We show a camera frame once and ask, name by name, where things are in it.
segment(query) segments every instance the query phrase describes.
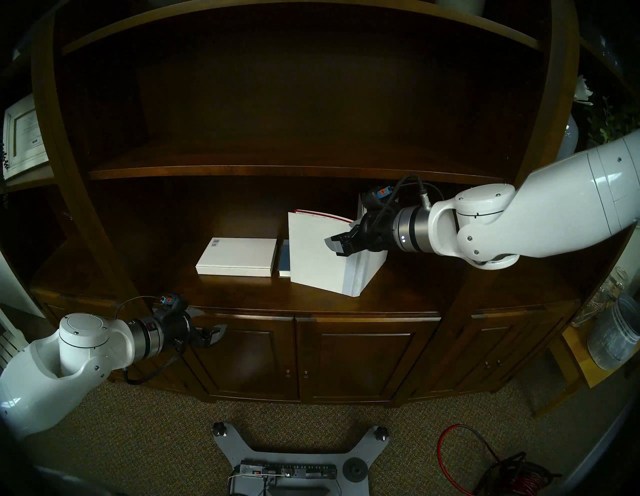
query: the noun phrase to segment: knob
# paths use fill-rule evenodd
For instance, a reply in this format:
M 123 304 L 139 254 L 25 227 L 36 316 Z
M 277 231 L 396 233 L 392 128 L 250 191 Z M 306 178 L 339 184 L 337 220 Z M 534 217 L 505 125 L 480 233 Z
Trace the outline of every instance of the knob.
M 213 424 L 213 435 L 214 436 L 226 436 L 227 435 L 227 426 L 222 422 L 216 422 Z
M 373 434 L 378 441 L 386 441 L 389 437 L 389 431 L 386 427 L 378 427 L 375 431 L 373 431 Z

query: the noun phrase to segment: book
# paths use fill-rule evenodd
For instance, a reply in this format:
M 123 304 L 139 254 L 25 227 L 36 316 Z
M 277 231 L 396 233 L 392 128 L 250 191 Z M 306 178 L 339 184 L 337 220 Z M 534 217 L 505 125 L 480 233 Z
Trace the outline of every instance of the book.
M 289 213 L 291 282 L 359 296 L 387 259 L 387 252 L 354 253 L 339 257 L 324 242 L 350 230 L 353 221 L 321 212 Z
M 289 240 L 285 239 L 280 250 L 280 261 L 278 262 L 278 272 L 280 277 L 291 277 L 291 261 L 289 260 Z
M 198 274 L 270 277 L 276 239 L 213 237 L 196 264 Z

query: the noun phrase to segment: white vase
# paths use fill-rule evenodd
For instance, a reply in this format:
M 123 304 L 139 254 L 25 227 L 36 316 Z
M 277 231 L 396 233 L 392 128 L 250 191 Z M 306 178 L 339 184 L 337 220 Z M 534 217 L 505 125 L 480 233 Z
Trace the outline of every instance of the white vase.
M 566 159 L 575 153 L 575 147 L 578 145 L 578 126 L 573 120 L 573 116 L 569 114 L 569 122 L 564 129 L 564 136 L 556 160 Z

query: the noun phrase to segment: picture frame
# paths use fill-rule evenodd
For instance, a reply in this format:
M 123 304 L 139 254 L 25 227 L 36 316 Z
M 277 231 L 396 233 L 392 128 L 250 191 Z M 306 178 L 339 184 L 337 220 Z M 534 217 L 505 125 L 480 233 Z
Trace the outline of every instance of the picture frame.
M 3 143 L 9 166 L 3 167 L 5 179 L 49 160 L 40 133 L 33 94 L 4 112 Z

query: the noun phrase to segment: black cable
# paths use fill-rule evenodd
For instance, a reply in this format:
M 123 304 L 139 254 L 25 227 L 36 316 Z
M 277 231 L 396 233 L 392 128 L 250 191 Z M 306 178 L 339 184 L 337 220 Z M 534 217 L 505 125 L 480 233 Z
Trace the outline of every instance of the black cable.
M 402 186 L 400 186 L 400 188 L 404 188 L 405 186 L 412 186 L 414 184 L 418 184 L 417 182 L 405 182 Z M 438 186 L 436 186 L 435 184 L 431 184 L 430 182 L 425 182 L 423 183 L 425 186 L 431 186 L 433 189 L 435 189 L 438 194 L 440 195 L 440 199 L 442 201 L 444 201 L 444 195 L 442 194 L 442 191 L 440 191 L 440 188 L 438 188 Z
M 164 365 L 161 365 L 156 370 L 151 372 L 148 376 L 143 377 L 142 379 L 129 379 L 129 370 L 128 370 L 129 368 L 128 367 L 123 367 L 122 368 L 122 375 L 124 376 L 124 380 L 125 380 L 125 382 L 127 384 L 129 384 L 131 386 L 140 386 L 141 384 L 144 384 L 148 380 L 151 380 L 155 376 L 157 376 L 158 374 L 162 373 L 163 370 L 165 370 L 169 365 L 171 365 L 172 363 L 176 362 L 180 358 L 182 358 L 182 352 L 178 352 L 176 355 L 173 355 L 171 358 L 169 358 L 169 360 L 166 361 L 166 363 Z
M 129 298 L 128 300 L 123 301 L 120 306 L 116 309 L 116 319 L 118 318 L 118 312 L 120 311 L 120 309 L 122 307 L 124 307 L 124 305 L 130 301 L 133 300 L 137 300 L 138 298 L 153 298 L 154 300 L 157 299 L 157 296 L 134 296 L 133 298 Z
M 396 199 L 396 197 L 398 196 L 398 193 L 400 193 L 400 187 L 410 177 L 415 177 L 416 183 L 418 184 L 418 190 L 419 190 L 419 193 L 421 195 L 423 195 L 424 193 L 427 192 L 427 190 L 425 189 L 425 187 L 424 187 L 424 185 L 422 183 L 422 178 L 419 175 L 417 175 L 417 174 L 407 174 L 407 175 L 401 177 L 400 180 L 396 183 L 396 186 L 394 187 L 394 190 L 391 192 L 391 195 L 389 196 L 389 198 L 386 201 L 385 205 L 380 209 L 380 212 L 378 212 L 378 216 L 376 217 L 376 219 L 373 221 L 373 224 L 371 225 L 372 228 L 374 228 L 376 225 L 378 225 L 378 223 L 380 222 L 380 219 L 382 219 L 384 213 L 388 210 L 389 205 L 391 205 L 391 202 L 393 202 Z
M 258 493 L 258 496 L 262 496 L 262 495 L 264 495 L 264 494 L 265 494 L 265 491 L 267 490 L 267 478 L 266 478 L 266 477 L 263 477 L 263 479 L 264 479 L 264 487 L 262 488 L 262 491 L 260 491 L 260 492 Z
M 236 472 L 239 470 L 240 465 L 236 465 L 233 469 L 233 471 L 231 471 L 231 474 L 229 475 L 228 479 L 227 479 L 227 496 L 246 496 L 246 494 L 242 494 L 242 493 L 233 493 L 231 494 L 231 480 L 233 478 L 233 476 L 236 474 Z

